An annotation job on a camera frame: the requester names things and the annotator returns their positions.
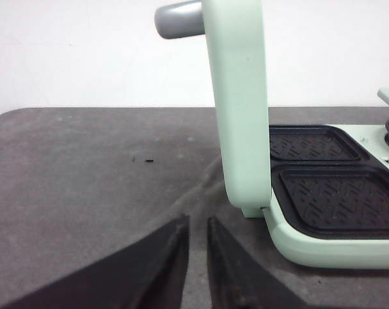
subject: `textured grill surface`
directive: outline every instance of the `textured grill surface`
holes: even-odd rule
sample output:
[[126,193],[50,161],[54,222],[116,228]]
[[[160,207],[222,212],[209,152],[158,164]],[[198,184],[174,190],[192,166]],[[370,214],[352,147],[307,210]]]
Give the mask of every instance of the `textured grill surface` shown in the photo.
[[312,227],[389,229],[389,190],[373,172],[282,178],[300,218]]
[[271,134],[270,154],[280,160],[355,160],[330,134]]

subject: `gray table surface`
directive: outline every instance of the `gray table surface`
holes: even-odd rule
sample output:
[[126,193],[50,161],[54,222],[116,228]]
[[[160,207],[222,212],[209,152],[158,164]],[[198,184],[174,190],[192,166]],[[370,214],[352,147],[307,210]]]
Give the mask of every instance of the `gray table surface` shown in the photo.
[[[388,118],[389,108],[270,109],[272,124]],[[191,216],[182,308],[211,307],[205,227],[212,215],[309,303],[389,308],[389,271],[291,263],[274,248],[264,220],[247,220],[229,205],[212,108],[44,108],[0,116],[0,305],[181,213]]]

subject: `white wall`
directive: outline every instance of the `white wall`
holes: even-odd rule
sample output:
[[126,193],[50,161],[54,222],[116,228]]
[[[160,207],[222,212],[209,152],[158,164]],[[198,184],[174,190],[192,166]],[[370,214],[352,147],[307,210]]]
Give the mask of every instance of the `white wall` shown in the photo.
[[[381,105],[389,0],[263,2],[270,105]],[[157,35],[154,11],[169,3],[0,0],[0,114],[34,106],[213,106],[205,37]]]

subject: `mint green sandwich maker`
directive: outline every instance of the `mint green sandwich maker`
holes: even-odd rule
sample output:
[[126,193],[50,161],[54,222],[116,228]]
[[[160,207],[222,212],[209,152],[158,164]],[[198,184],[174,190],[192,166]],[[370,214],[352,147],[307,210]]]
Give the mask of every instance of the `mint green sandwich maker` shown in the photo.
[[389,268],[389,121],[269,127],[261,0],[169,5],[155,23],[166,39],[206,35],[230,203],[295,263]]

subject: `gray knob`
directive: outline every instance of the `gray knob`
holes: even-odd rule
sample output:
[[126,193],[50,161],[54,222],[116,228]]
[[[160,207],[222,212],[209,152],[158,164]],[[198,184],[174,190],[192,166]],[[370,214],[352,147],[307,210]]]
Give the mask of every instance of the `gray knob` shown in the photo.
[[165,39],[205,34],[200,0],[158,8],[155,14],[157,32]]

